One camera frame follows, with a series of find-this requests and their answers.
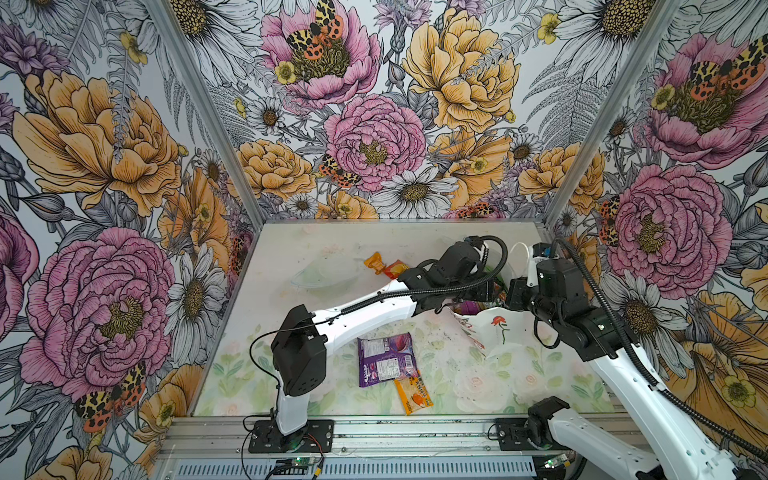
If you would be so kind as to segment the small red snack packet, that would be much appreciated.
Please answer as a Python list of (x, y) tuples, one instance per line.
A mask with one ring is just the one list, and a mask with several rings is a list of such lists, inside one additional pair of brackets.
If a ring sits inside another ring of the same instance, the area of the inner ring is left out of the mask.
[(401, 274), (409, 269), (409, 266), (401, 260), (396, 260), (392, 264), (385, 267), (384, 274), (390, 279), (397, 279)]

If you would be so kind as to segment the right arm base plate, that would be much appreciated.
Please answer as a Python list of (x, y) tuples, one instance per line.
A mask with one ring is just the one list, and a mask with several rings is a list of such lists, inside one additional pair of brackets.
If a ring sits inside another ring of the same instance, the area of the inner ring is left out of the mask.
[(538, 447), (532, 442), (531, 429), (527, 418), (498, 418), (491, 428), (491, 437), (494, 438), (499, 449), (504, 452), (531, 451)]

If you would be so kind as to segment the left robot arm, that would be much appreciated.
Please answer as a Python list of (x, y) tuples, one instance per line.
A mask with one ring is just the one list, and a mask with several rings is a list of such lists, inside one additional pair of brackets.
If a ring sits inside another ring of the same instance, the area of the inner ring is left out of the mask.
[(350, 341), (392, 322), (439, 312), (464, 300), (487, 301), (506, 266), (508, 247), (496, 236), (470, 236), (437, 260), (424, 261), (347, 304), (309, 311), (292, 308), (270, 348), (278, 381), (277, 431), (290, 437), (306, 429), (310, 392), (326, 378), (327, 358)]

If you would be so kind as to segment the narrow orange snack packet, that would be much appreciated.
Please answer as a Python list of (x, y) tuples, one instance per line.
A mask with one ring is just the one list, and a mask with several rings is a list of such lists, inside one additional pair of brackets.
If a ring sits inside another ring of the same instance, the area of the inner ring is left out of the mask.
[(433, 406), (433, 401), (420, 376), (404, 376), (394, 381), (406, 415)]

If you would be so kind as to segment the white floral paper bag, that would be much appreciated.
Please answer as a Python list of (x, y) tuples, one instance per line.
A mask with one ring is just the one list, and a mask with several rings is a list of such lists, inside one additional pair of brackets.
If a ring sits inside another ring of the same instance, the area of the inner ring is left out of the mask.
[(483, 357), (500, 355), (505, 347), (519, 344), (517, 337), (528, 312), (513, 312), (505, 307), (505, 300), (511, 281), (523, 277), (527, 267), (534, 257), (532, 245), (517, 242), (509, 248), (507, 263), (502, 268), (499, 277), (501, 293), (493, 303), (479, 303), (483, 310), (477, 315), (465, 316), (456, 312), (456, 308), (464, 301), (451, 306), (451, 313), (459, 323), (462, 331), (471, 340)]

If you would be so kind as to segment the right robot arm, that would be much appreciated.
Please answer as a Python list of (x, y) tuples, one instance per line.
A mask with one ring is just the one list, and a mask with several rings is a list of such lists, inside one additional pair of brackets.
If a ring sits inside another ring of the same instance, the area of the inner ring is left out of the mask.
[(756, 479), (726, 449), (702, 431), (715, 424), (693, 411), (667, 389), (633, 344), (630, 329), (607, 301), (589, 303), (583, 287), (589, 275), (571, 259), (535, 257), (528, 273), (510, 285), (507, 304), (546, 324), (557, 340), (591, 366), (639, 428), (650, 451), (644, 452), (576, 413), (556, 397), (528, 410), (526, 439), (534, 447), (570, 449), (616, 479)]

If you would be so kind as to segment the purple snack packet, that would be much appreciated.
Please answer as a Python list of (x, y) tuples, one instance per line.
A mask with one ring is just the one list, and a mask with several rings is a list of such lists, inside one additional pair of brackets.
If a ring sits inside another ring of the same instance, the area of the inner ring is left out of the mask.
[(361, 388), (419, 374), (410, 333), (358, 338), (357, 347)]

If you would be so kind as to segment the magenta snack bag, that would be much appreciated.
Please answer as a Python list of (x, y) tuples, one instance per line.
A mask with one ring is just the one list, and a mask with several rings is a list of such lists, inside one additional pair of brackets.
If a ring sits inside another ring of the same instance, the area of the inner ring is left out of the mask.
[(483, 310), (483, 306), (477, 302), (467, 301), (459, 304), (456, 308), (456, 312), (460, 315), (473, 316), (477, 315)]

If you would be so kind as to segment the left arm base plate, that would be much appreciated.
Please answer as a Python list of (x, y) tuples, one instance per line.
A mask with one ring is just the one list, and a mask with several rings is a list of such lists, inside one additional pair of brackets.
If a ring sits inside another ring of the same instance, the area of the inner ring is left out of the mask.
[(248, 444), (251, 454), (328, 453), (332, 450), (335, 422), (310, 419), (294, 433), (284, 435), (276, 420), (259, 420), (254, 424)]

